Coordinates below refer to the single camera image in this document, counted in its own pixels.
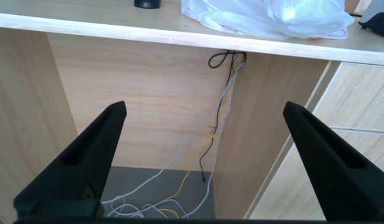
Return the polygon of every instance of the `drawer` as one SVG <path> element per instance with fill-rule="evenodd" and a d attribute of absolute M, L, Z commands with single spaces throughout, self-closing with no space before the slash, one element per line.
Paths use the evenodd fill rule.
<path fill-rule="evenodd" d="M 384 131 L 384 67 L 341 63 L 314 114 L 328 126 Z"/>
<path fill-rule="evenodd" d="M 384 134 L 336 133 L 384 171 Z M 290 148 L 250 218 L 325 219 L 295 145 Z"/>

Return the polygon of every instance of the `wood grain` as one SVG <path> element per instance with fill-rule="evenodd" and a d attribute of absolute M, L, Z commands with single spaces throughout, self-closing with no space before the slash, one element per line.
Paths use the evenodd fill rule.
<path fill-rule="evenodd" d="M 213 180 L 217 218 L 243 218 L 289 132 L 288 100 L 305 104 L 327 61 L 248 54 L 223 130 Z"/>
<path fill-rule="evenodd" d="M 384 171 L 384 135 L 346 131 L 336 133 Z M 295 145 L 250 218 L 325 220 Z"/>
<path fill-rule="evenodd" d="M 313 89 L 310 97 L 308 98 L 305 108 L 307 108 L 309 111 L 314 111 L 314 108 L 316 108 L 319 100 L 322 98 L 325 90 L 329 86 L 329 83 L 331 82 L 334 75 L 337 73 L 340 67 L 340 62 L 334 62 L 329 61 L 325 67 L 325 69 L 322 72 L 322 75 L 318 82 L 316 83 L 315 88 Z M 289 152 L 291 146 L 294 144 L 293 139 L 291 138 L 291 135 L 289 134 L 286 142 L 284 143 L 282 149 L 280 150 L 275 162 L 272 165 L 272 168 L 270 169 L 268 175 L 266 176 L 264 182 L 262 183 L 260 189 L 258 190 L 254 201 L 251 203 L 249 209 L 247 210 L 244 218 L 250 218 L 251 214 L 253 213 L 255 207 L 257 206 L 258 202 L 261 200 L 262 195 L 264 194 L 266 188 L 269 186 L 270 182 L 272 181 L 274 175 L 277 173 L 280 165 L 283 163 L 284 158 L 286 157 L 287 153 Z"/>
<path fill-rule="evenodd" d="M 47 37 L 0 28 L 0 219 L 13 198 L 77 136 Z"/>
<path fill-rule="evenodd" d="M 229 61 L 208 67 L 214 49 L 49 34 L 60 77 L 78 132 L 109 104 L 124 100 L 128 115 L 113 166 L 161 169 L 213 109 L 228 76 Z M 219 63 L 222 57 L 213 60 Z M 211 116 L 204 126 L 214 126 Z M 207 136 L 201 132 L 170 169 L 185 160 Z M 211 151 L 203 162 L 212 169 Z M 192 170 L 200 170 L 195 157 Z"/>
<path fill-rule="evenodd" d="M 6 0 L 0 27 L 384 65 L 384 38 L 357 20 L 347 40 L 274 40 L 209 29 L 183 16 L 180 4 L 163 0 L 160 9 L 144 10 L 132 0 Z"/>
<path fill-rule="evenodd" d="M 363 14 L 372 0 L 345 0 L 345 10 L 357 14 Z"/>
<path fill-rule="evenodd" d="M 329 126 L 384 131 L 384 67 L 342 63 L 316 115 Z"/>

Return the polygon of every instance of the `plastic bag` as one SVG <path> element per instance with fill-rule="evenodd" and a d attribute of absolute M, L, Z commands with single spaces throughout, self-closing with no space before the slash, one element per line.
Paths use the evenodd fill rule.
<path fill-rule="evenodd" d="M 345 0 L 182 0 L 182 13 L 206 27 L 275 39 L 346 39 L 354 23 Z"/>

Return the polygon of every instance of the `gray floor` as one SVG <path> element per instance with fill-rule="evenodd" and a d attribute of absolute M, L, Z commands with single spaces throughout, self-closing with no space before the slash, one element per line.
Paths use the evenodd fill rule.
<path fill-rule="evenodd" d="M 159 169 L 111 167 L 101 200 L 105 201 L 113 199 L 117 195 L 128 193 L 158 172 Z M 130 203 L 138 208 L 141 208 L 147 203 L 153 204 L 160 202 L 162 199 L 171 196 L 178 191 L 180 183 L 182 182 L 186 172 L 187 171 L 182 170 L 165 170 L 159 177 L 150 181 L 134 194 L 127 196 L 125 198 L 126 203 Z M 209 175 L 209 172 L 205 173 L 207 180 Z M 175 199 L 182 205 L 186 212 L 191 212 L 202 201 L 206 192 L 207 182 L 203 183 L 201 172 L 192 171 L 185 181 L 182 191 L 177 197 L 175 197 Z M 122 203 L 123 201 L 119 199 L 114 206 L 116 207 Z M 173 202 L 163 204 L 159 208 L 173 209 L 180 216 L 184 215 L 180 208 Z M 110 204 L 105 205 L 105 210 L 105 214 L 111 211 Z M 126 207 L 123 212 L 134 212 L 134 210 Z M 175 218 L 175 215 L 171 212 L 164 213 L 170 218 Z M 145 216 L 146 218 L 162 217 L 161 214 L 154 210 L 146 211 Z M 212 186 L 210 186 L 210 194 L 204 204 L 193 215 L 191 215 L 190 218 L 215 218 Z"/>

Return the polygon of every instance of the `cable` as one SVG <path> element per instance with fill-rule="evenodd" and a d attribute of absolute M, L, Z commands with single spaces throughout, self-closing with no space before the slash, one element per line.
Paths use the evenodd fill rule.
<path fill-rule="evenodd" d="M 237 77 L 237 73 L 238 71 L 244 66 L 245 62 L 242 62 L 241 64 L 239 64 L 238 68 L 236 69 L 236 72 L 234 74 L 234 76 L 232 77 L 232 91 L 230 93 L 230 98 L 229 98 L 229 104 L 228 104 L 228 112 L 225 116 L 225 118 L 223 119 L 222 121 L 222 125 L 221 125 L 221 128 L 220 128 L 220 131 L 219 131 L 219 137 L 218 137 L 218 142 L 221 141 L 221 136 L 222 136 L 222 131 L 223 131 L 223 127 L 225 125 L 225 121 L 227 120 L 228 118 L 228 115 L 230 113 L 230 105 L 232 103 L 232 95 L 233 95 L 233 90 L 234 90 L 234 86 L 235 86 L 235 82 L 236 82 L 236 77 Z M 212 176 L 213 176 L 213 173 L 214 173 L 214 170 L 215 170 L 215 165 L 217 163 L 217 156 L 218 156 L 218 144 L 217 144 L 217 147 L 215 149 L 215 159 L 214 159 L 214 163 L 213 163 L 213 167 L 212 167 L 212 171 L 211 171 L 211 174 L 210 174 L 210 178 L 208 179 L 208 184 L 207 184 L 207 193 L 205 194 L 203 200 L 200 202 L 200 204 L 191 212 L 189 212 L 188 214 L 186 215 L 191 215 L 193 213 L 195 213 L 201 206 L 202 204 L 205 202 L 205 199 L 207 199 L 207 196 L 208 194 L 210 193 L 210 183 L 211 183 L 211 180 L 212 180 Z"/>
<path fill-rule="evenodd" d="M 214 57 L 216 57 L 216 56 L 218 56 L 218 55 L 221 55 L 221 54 L 216 54 L 216 55 L 214 55 L 212 58 L 210 58 L 210 60 L 209 60 L 209 65 L 210 65 L 210 67 L 213 67 L 213 68 L 217 68 L 217 67 L 219 67 L 222 63 L 223 63 L 223 61 L 226 59 L 226 56 L 229 54 L 229 50 L 227 51 L 227 53 L 225 54 L 225 53 L 222 53 L 222 55 L 224 55 L 224 58 L 223 58 L 223 60 L 220 62 L 220 64 L 218 64 L 216 67 L 213 67 L 213 66 L 211 66 L 210 65 L 210 62 L 211 62 L 211 59 L 213 59 Z M 110 203 L 111 202 L 111 207 L 112 207 L 112 211 L 108 214 L 108 216 L 110 216 L 113 212 L 115 212 L 116 213 L 116 216 L 117 215 L 131 215 L 132 217 L 134 217 L 134 216 L 136 216 L 136 215 L 139 215 L 140 217 L 143 217 L 144 218 L 144 216 L 143 216 L 143 214 L 142 214 L 142 212 L 143 211 L 146 211 L 146 210 L 148 210 L 148 209 L 150 209 L 150 208 L 155 208 L 158 212 L 160 212 L 162 215 L 164 215 L 165 216 L 165 214 L 163 214 L 159 209 L 157 209 L 156 208 L 156 206 L 157 205 L 159 205 L 159 204 L 162 204 L 162 203 L 164 203 L 164 202 L 170 202 L 170 201 L 174 201 L 176 204 L 178 204 L 178 206 L 181 208 L 181 210 L 185 213 L 185 215 L 182 217 L 182 218 L 185 218 L 185 217 L 187 217 L 187 218 L 189 218 L 189 215 L 190 214 L 193 214 L 196 210 L 198 210 L 200 207 L 201 207 L 201 205 L 204 203 L 204 201 L 205 201 L 205 199 L 207 198 L 207 195 L 209 194 L 209 187 L 207 187 L 207 193 L 206 193 L 206 195 L 205 195 L 205 197 L 204 197 L 204 199 L 201 201 L 201 203 L 199 204 L 199 206 L 198 207 L 196 207 L 195 208 L 195 210 L 193 210 L 192 212 L 190 212 L 190 213 L 186 213 L 185 212 L 185 210 L 181 207 L 181 205 L 176 201 L 176 200 L 173 200 L 173 199 L 167 199 L 166 198 L 166 200 L 165 201 L 161 201 L 161 202 L 159 202 L 159 203 L 157 203 L 157 204 L 155 204 L 155 205 L 153 205 L 153 206 L 149 206 L 148 208 L 144 208 L 144 209 L 142 209 L 142 211 L 139 211 L 135 206 L 133 206 L 133 205 L 131 205 L 131 204 L 123 204 L 123 205 L 120 205 L 119 207 L 117 207 L 117 208 L 113 208 L 113 202 L 115 201 L 115 200 L 118 200 L 119 198 L 122 198 L 123 199 L 123 203 L 125 203 L 125 197 L 126 196 L 128 196 L 128 195 L 130 195 L 130 194 L 133 194 L 133 193 L 135 193 L 135 191 L 137 191 L 138 189 L 140 189 L 141 187 L 143 187 L 145 184 L 147 184 L 148 182 L 150 182 L 152 179 L 154 179 L 154 178 L 156 178 L 157 176 L 159 176 L 162 172 L 163 172 L 163 170 L 184 150 L 184 148 L 185 148 L 185 145 L 188 143 L 188 141 L 189 141 L 189 139 L 191 138 L 191 137 L 193 137 L 195 134 L 196 134 L 196 132 L 197 132 L 197 130 L 199 130 L 200 128 L 201 128 L 201 126 L 204 124 L 204 122 L 207 120 L 207 118 L 216 110 L 216 109 L 218 109 L 218 111 L 217 111 L 217 122 L 216 122 L 216 126 L 214 127 L 214 130 L 212 131 L 212 134 L 211 135 L 209 135 L 211 138 L 212 138 L 212 143 L 211 143 L 211 145 L 213 144 L 213 139 L 214 139 L 214 137 L 215 137 L 215 131 L 217 130 L 217 128 L 218 128 L 218 115 L 219 115 L 219 111 L 220 111 L 220 106 L 221 106 L 221 103 L 222 103 L 222 101 L 223 101 L 223 97 L 224 97 L 224 95 L 225 95 L 225 93 L 227 92 L 227 90 L 229 89 L 229 87 L 230 87 L 230 82 L 232 82 L 233 81 L 233 83 L 232 83 L 232 88 L 231 89 L 229 89 L 230 90 L 230 97 L 229 97 L 229 106 L 228 106 L 228 113 L 227 113 L 227 115 L 226 115 L 226 117 L 225 117 L 225 119 L 223 120 L 223 123 L 222 123 L 222 127 L 220 128 L 220 135 L 219 135 L 219 140 L 220 140 L 220 138 L 221 138 L 221 135 L 222 135 L 222 130 L 223 130 L 223 125 L 224 125 L 224 122 L 225 122 L 225 120 L 226 120 L 226 118 L 227 118 L 227 116 L 229 115 L 229 111 L 230 111 L 230 103 L 231 103 L 231 100 L 232 100 L 232 95 L 233 95 L 233 87 L 234 87 L 234 84 L 235 84 L 235 79 L 236 79 L 236 76 L 237 76 L 237 72 L 239 71 L 239 69 L 241 69 L 241 67 L 242 66 L 244 66 L 244 62 L 242 63 L 242 64 L 240 64 L 240 66 L 237 68 L 237 70 L 235 71 L 234 70 L 234 68 L 233 68 L 233 63 L 234 63 L 234 61 L 238 58 L 238 55 L 237 54 L 243 54 L 244 56 L 245 56 L 245 58 L 246 58 L 246 53 L 244 53 L 244 52 L 235 52 L 235 51 L 233 51 L 232 53 L 232 63 L 231 63 L 231 69 L 230 69 L 230 75 L 229 75 L 229 77 L 228 77 L 228 80 L 227 80 L 227 85 L 226 85 L 226 87 L 225 87 L 225 89 L 224 89 L 224 91 L 223 91 L 223 93 L 222 93 L 222 95 L 221 95 L 221 98 L 220 98 L 220 100 L 219 100 L 219 102 L 217 103 L 217 105 L 216 105 L 216 107 L 202 120 L 202 122 L 197 126 L 197 128 L 196 128 L 196 130 L 184 141 L 184 143 L 183 143 L 183 145 L 182 145 L 182 147 L 180 148 L 180 150 L 177 152 L 177 154 L 156 174 L 156 175 L 154 175 L 154 176 L 152 176 L 151 178 L 149 178 L 148 180 L 146 180 L 145 182 L 143 182 L 140 186 L 138 186 L 137 188 L 135 188 L 133 191 L 131 191 L 131 192 L 129 192 L 129 193 L 126 193 L 126 194 L 124 194 L 124 195 L 119 195 L 119 196 L 116 196 L 114 199 L 112 199 L 112 200 L 109 200 L 109 201 L 105 201 L 105 202 L 102 202 L 103 204 L 104 203 Z M 232 75 L 232 71 L 234 71 L 235 72 L 235 75 L 232 77 L 232 79 L 231 79 L 231 75 Z M 217 152 L 218 152 L 218 145 L 217 145 L 217 148 L 216 148 L 216 151 L 215 151 L 215 160 L 214 160 L 214 164 L 213 164 L 213 170 L 214 170 L 214 168 L 215 168 L 215 163 L 216 163 L 216 160 L 217 160 Z M 210 185 L 210 183 L 211 183 L 211 179 L 212 179 L 212 175 L 213 175 L 213 171 L 212 171 L 212 173 L 211 173 L 211 176 L 210 176 L 210 178 L 209 178 L 209 180 L 208 180 L 208 186 Z M 182 183 L 181 183 L 181 186 L 180 186 L 180 189 L 179 189 L 179 191 L 177 192 L 177 194 L 180 192 L 180 190 L 182 189 L 182 186 L 183 186 L 183 182 L 184 182 L 184 180 L 187 178 L 187 176 L 186 177 L 184 177 L 184 179 L 183 179 L 183 181 L 182 181 Z M 124 207 L 126 207 L 126 206 L 129 206 L 129 207 L 133 207 L 134 209 L 136 209 L 137 210 L 137 212 L 134 212 L 134 213 L 121 213 L 121 212 L 117 212 L 117 210 L 118 209 L 121 209 L 120 211 L 122 211 L 122 209 L 124 208 Z"/>
<path fill-rule="evenodd" d="M 166 209 L 166 208 L 158 208 L 157 210 L 159 210 L 159 211 L 167 211 L 167 212 L 172 212 L 172 213 L 174 213 L 175 214 L 175 216 L 177 217 L 177 218 L 179 218 L 179 216 L 178 216 L 178 213 L 176 213 L 174 210 L 172 210 L 172 209 Z"/>
<path fill-rule="evenodd" d="M 134 205 L 131 205 L 131 204 L 128 204 L 128 203 L 125 203 L 124 205 L 121 205 L 120 207 L 121 208 L 124 208 L 124 207 L 131 207 L 131 208 L 133 208 L 133 209 L 135 209 L 137 212 L 134 212 L 134 213 L 132 213 L 132 215 L 134 215 L 134 214 L 140 214 L 141 215 L 141 217 L 142 218 L 144 218 L 144 215 L 143 215 L 143 213 L 142 213 L 142 211 L 140 211 L 137 207 L 135 207 Z M 109 217 L 113 212 L 115 212 L 115 210 L 113 210 L 113 211 L 111 211 L 111 212 L 109 212 L 109 214 L 107 214 L 107 217 Z"/>
<path fill-rule="evenodd" d="M 105 204 L 105 203 L 110 203 L 110 202 L 114 202 L 116 201 L 117 199 L 119 199 L 120 197 L 126 197 L 128 195 L 131 195 L 133 193 L 135 193 L 137 190 L 139 190 L 141 187 L 143 187 L 145 184 L 147 184 L 148 182 L 150 182 L 152 179 L 158 177 L 162 172 L 163 170 L 175 159 L 178 157 L 178 155 L 184 150 L 185 146 L 186 146 L 186 143 L 189 141 L 190 138 L 192 138 L 196 132 L 202 127 L 202 125 L 204 124 L 205 120 L 207 120 L 207 118 L 212 114 L 214 113 L 217 108 L 220 106 L 220 103 L 222 102 L 222 98 L 224 96 L 224 94 L 227 92 L 229 88 L 229 83 L 228 85 L 226 86 L 225 90 L 223 91 L 222 93 L 222 96 L 220 97 L 220 101 L 218 101 L 216 107 L 202 120 L 202 122 L 197 126 L 196 130 L 184 141 L 182 147 L 179 149 L 179 151 L 177 152 L 177 154 L 174 155 L 174 157 L 154 176 L 150 177 L 148 180 L 146 180 L 145 182 L 143 182 L 140 186 L 136 187 L 133 191 L 129 192 L 129 193 L 126 193 L 124 195 L 119 195 L 119 197 L 115 197 L 114 199 L 111 199 L 111 200 L 108 200 L 108 201 L 105 201 L 105 202 L 102 202 L 102 204 Z"/>
<path fill-rule="evenodd" d="M 157 209 L 156 206 L 158 206 L 158 205 L 160 205 L 160 204 L 162 204 L 162 203 L 166 203 L 166 202 L 175 202 L 175 203 L 179 206 L 179 208 L 182 210 L 182 212 L 185 214 L 182 218 L 185 218 L 185 217 L 186 217 L 186 218 L 189 218 L 189 215 L 185 212 L 184 208 L 182 208 L 182 206 L 180 205 L 180 203 L 177 202 L 177 201 L 174 200 L 174 199 L 169 199 L 169 200 L 166 200 L 166 201 L 163 201 L 163 202 L 158 202 L 158 203 L 155 203 L 154 205 L 146 204 L 146 205 L 144 205 L 144 206 L 142 207 L 142 210 L 141 210 L 140 212 L 145 212 L 145 211 L 149 210 L 150 208 L 155 208 L 155 209 Z M 117 212 L 117 209 L 120 209 L 120 208 L 123 208 L 123 207 L 126 207 L 126 206 L 128 206 L 128 204 L 120 205 L 119 207 L 117 207 L 117 208 L 115 208 L 113 211 L 111 211 L 111 212 L 107 215 L 107 217 L 108 217 L 109 215 L 111 215 L 113 212 L 117 213 L 118 215 L 122 215 L 122 216 L 135 215 L 135 214 L 138 214 L 138 213 L 139 213 L 139 212 L 132 212 L 132 213 L 121 213 L 121 212 Z"/>
<path fill-rule="evenodd" d="M 135 216 L 137 216 L 137 215 L 139 215 L 139 217 L 142 218 L 141 214 L 139 214 L 139 213 L 134 214 L 134 215 L 131 215 L 131 218 L 133 218 L 133 217 L 135 217 Z"/>
<path fill-rule="evenodd" d="M 203 132 L 204 134 L 209 135 L 209 136 L 212 137 L 212 138 L 215 138 L 215 135 L 211 135 L 211 134 L 207 133 L 207 132 L 204 131 L 204 130 L 201 130 L 201 132 Z M 207 141 L 205 141 L 205 142 L 203 142 L 202 144 L 200 144 L 200 145 L 198 146 L 198 148 L 197 148 L 197 149 L 196 149 L 196 150 L 195 150 L 195 151 L 194 151 L 194 152 L 193 152 L 193 153 L 186 159 L 187 173 L 186 173 L 185 177 L 183 178 L 182 182 L 180 183 L 180 186 L 179 186 L 178 191 L 177 191 L 175 194 L 171 195 L 170 197 L 161 200 L 162 202 L 165 201 L 165 200 L 169 200 L 169 199 L 171 199 L 171 198 L 173 198 L 173 197 L 175 197 L 175 196 L 177 196 L 177 195 L 179 194 L 179 192 L 182 190 L 182 187 L 184 186 L 184 182 L 185 182 L 186 178 L 187 178 L 187 177 L 189 176 L 189 174 L 190 174 L 189 160 L 190 160 L 192 157 L 194 157 L 194 154 L 195 154 L 196 152 L 200 151 L 200 150 L 203 148 L 203 146 L 205 146 L 205 145 L 208 143 L 209 140 L 210 140 L 210 138 L 208 138 Z"/>
<path fill-rule="evenodd" d="M 149 210 L 150 208 L 155 208 L 156 211 L 158 211 L 161 215 L 163 215 L 165 218 L 168 218 L 168 216 L 167 216 L 166 214 L 164 214 L 164 212 L 158 210 L 156 207 L 152 206 L 151 204 L 145 204 L 145 205 L 143 205 L 142 210 L 144 210 L 144 208 L 145 208 L 146 206 L 149 206 L 148 210 Z"/>
<path fill-rule="evenodd" d="M 219 66 L 221 66 L 222 65 L 222 63 L 225 61 L 225 59 L 226 59 L 226 57 L 228 56 L 228 55 L 232 55 L 232 60 L 231 60 L 231 62 L 230 62 L 230 68 L 229 68 L 229 75 L 228 75 L 228 80 L 227 80 L 227 83 L 225 84 L 225 87 L 228 85 L 228 83 L 229 83 L 229 79 L 230 79 L 230 77 L 231 77 L 231 75 L 232 75 L 232 71 L 233 72 L 235 72 L 235 69 L 233 68 L 233 64 L 235 63 L 235 60 L 237 59 L 237 57 L 238 57 L 238 54 L 242 54 L 243 56 L 244 56 L 244 63 L 246 62 L 246 60 L 247 60 L 247 54 L 246 54 L 246 52 L 236 52 L 236 51 L 231 51 L 231 50 L 227 50 L 225 53 L 218 53 L 218 54 L 215 54 L 215 55 L 213 55 L 213 56 L 211 56 L 210 57 L 210 59 L 208 60 L 208 66 L 210 67 L 210 68 L 218 68 Z M 212 59 L 213 58 L 215 58 L 215 57 L 218 57 L 218 56 L 220 56 L 220 55 L 224 55 L 223 56 L 223 58 L 222 58 L 222 60 L 221 60 L 221 62 L 218 64 L 218 65 L 216 65 L 216 66 L 212 66 L 211 65 L 211 61 L 212 61 Z M 219 111 L 220 111 L 220 108 L 221 108 L 221 105 L 222 105 L 222 100 L 223 100 L 223 97 L 221 97 L 221 100 L 220 100 L 220 105 L 219 105 L 219 107 L 218 107 L 218 111 L 217 111 L 217 118 L 216 118 L 216 122 L 215 122 L 215 127 L 213 127 L 213 130 L 212 130 L 212 132 L 211 132 L 211 134 L 215 134 L 215 132 L 217 131 L 217 128 L 218 128 L 218 117 L 219 117 Z M 205 183 L 205 177 L 204 177 L 204 170 L 203 170 L 203 165 L 202 165 L 202 159 L 203 159 L 203 157 L 205 156 L 205 155 L 207 155 L 207 153 L 209 152 L 209 150 L 211 149 L 211 146 L 213 145 L 213 143 L 214 143 L 214 138 L 212 138 L 211 139 L 211 144 L 210 144 L 210 146 L 207 148 L 207 150 L 205 151 L 205 153 L 200 157 L 200 159 L 199 159 L 199 164 L 200 164 L 200 168 L 201 168 L 201 171 L 202 171 L 202 177 L 203 177 L 203 183 Z"/>

